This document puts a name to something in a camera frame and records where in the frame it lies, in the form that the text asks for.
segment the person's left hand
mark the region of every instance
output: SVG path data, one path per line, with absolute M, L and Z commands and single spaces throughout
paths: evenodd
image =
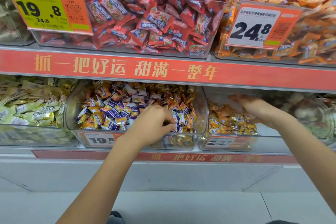
M 164 121 L 170 124 L 163 126 Z M 124 136 L 142 149 L 157 142 L 173 129 L 176 129 L 176 123 L 171 112 L 164 107 L 152 105 L 141 112 Z

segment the person's left arm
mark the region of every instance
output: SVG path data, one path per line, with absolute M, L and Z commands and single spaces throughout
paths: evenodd
M 167 120 L 171 124 L 162 126 Z M 107 158 L 56 224 L 106 224 L 121 184 L 140 150 L 176 128 L 171 113 L 150 106 L 115 142 Z

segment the bin of red candy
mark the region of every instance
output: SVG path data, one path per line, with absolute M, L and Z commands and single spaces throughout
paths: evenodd
M 35 31 L 40 45 L 206 58 L 226 0 L 86 0 L 94 36 Z

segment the red banner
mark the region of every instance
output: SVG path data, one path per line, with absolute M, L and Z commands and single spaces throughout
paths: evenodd
M 108 151 L 58 151 L 58 150 L 32 150 L 36 158 L 48 159 L 95 159 L 104 160 Z M 269 163 L 269 164 L 295 164 L 292 155 L 254 155 L 254 154 L 208 154 L 208 153 L 153 153 L 140 152 L 136 161 L 162 161 L 162 162 L 208 162 L 208 163 Z
M 0 73 L 336 90 L 334 70 L 0 50 Z

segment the person's right arm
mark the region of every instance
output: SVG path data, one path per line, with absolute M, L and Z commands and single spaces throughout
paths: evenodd
M 262 99 L 238 95 L 246 111 L 276 129 L 336 215 L 336 153 L 320 142 L 292 115 Z

